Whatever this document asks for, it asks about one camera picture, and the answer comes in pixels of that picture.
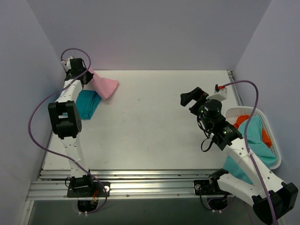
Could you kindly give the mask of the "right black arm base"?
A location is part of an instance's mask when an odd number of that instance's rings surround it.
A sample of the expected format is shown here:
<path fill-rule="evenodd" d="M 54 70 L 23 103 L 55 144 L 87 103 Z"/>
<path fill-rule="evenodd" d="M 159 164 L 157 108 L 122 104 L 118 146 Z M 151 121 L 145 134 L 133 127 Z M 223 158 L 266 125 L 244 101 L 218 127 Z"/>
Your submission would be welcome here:
<path fill-rule="evenodd" d="M 229 172 L 225 169 L 219 169 L 209 175 L 206 180 L 194 180 L 194 192 L 199 196 L 200 203 L 205 210 L 211 212 L 222 213 L 228 209 L 235 200 L 228 199 L 229 192 L 223 191 L 218 185 L 218 180 L 222 175 L 227 175 Z"/>

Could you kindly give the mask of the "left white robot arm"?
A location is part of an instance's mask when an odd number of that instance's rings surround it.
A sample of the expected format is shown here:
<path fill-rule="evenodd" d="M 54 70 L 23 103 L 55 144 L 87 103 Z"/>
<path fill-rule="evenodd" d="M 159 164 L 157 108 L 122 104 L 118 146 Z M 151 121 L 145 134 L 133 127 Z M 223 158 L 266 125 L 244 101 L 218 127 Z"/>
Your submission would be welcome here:
<path fill-rule="evenodd" d="M 48 104 L 48 112 L 52 130 L 66 151 L 70 177 L 75 179 L 87 175 L 88 171 L 79 138 L 82 120 L 76 107 L 76 100 L 85 84 L 78 75 L 86 71 L 86 66 L 83 59 L 72 56 L 62 63 L 67 67 L 64 90 L 55 102 Z"/>

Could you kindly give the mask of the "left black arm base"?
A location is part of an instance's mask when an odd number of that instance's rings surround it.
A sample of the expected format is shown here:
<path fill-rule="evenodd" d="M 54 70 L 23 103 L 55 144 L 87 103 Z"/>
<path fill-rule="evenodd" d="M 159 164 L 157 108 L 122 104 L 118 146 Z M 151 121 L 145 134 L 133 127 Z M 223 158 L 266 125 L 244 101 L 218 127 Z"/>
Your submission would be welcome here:
<path fill-rule="evenodd" d="M 101 208 L 99 198 L 103 197 L 106 203 L 110 195 L 111 183 L 102 181 L 100 185 L 90 175 L 84 175 L 81 178 L 67 177 L 65 179 L 68 198 L 88 198 L 88 200 L 78 200 L 77 208 L 80 213 L 92 213 Z"/>

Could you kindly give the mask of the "pink t shirt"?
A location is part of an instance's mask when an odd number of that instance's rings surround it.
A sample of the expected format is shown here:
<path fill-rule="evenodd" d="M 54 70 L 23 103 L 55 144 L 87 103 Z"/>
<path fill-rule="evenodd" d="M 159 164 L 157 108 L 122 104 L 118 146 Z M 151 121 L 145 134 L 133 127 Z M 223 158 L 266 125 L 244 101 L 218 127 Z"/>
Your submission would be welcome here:
<path fill-rule="evenodd" d="M 119 81 L 100 77 L 91 67 L 89 68 L 89 72 L 93 74 L 93 78 L 90 82 L 94 91 L 96 91 L 101 99 L 109 99 L 117 90 Z"/>

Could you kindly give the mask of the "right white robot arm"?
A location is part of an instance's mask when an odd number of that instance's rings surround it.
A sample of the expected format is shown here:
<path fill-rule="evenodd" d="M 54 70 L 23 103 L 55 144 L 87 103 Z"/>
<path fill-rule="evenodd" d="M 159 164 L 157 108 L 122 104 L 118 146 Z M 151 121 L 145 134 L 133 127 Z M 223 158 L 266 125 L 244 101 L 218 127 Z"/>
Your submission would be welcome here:
<path fill-rule="evenodd" d="M 180 96 L 182 106 L 192 100 L 196 103 L 189 110 L 197 116 L 201 130 L 211 134 L 211 143 L 230 156 L 251 180 L 249 184 L 234 177 L 229 170 L 219 169 L 209 176 L 209 190 L 215 194 L 228 192 L 235 195 L 252 206 L 262 222 L 274 224 L 294 208 L 297 187 L 277 177 L 252 151 L 241 132 L 221 114 L 222 104 L 218 99 L 209 97 L 197 87 Z"/>

